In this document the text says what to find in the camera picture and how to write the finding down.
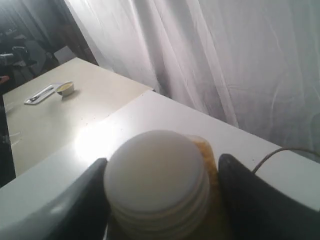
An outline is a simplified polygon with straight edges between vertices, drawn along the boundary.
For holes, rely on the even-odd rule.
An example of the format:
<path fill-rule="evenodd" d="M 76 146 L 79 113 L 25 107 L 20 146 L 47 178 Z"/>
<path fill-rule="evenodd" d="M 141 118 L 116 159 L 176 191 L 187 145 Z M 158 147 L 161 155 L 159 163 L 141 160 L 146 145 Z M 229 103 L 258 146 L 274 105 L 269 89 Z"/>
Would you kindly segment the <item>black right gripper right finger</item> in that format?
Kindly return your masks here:
<path fill-rule="evenodd" d="M 320 213 L 281 193 L 231 154 L 218 160 L 223 202 L 237 240 L 318 240 Z"/>

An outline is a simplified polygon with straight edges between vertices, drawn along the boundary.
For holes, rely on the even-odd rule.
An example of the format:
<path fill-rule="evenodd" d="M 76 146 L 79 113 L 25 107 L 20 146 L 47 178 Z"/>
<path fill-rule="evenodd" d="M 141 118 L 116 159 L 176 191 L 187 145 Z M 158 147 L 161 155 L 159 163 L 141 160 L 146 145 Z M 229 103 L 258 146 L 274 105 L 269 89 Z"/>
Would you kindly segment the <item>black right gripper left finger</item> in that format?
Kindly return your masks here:
<path fill-rule="evenodd" d="M 2 240 L 105 240 L 110 206 L 104 190 L 106 158 L 97 159 L 63 193 L 3 227 Z"/>

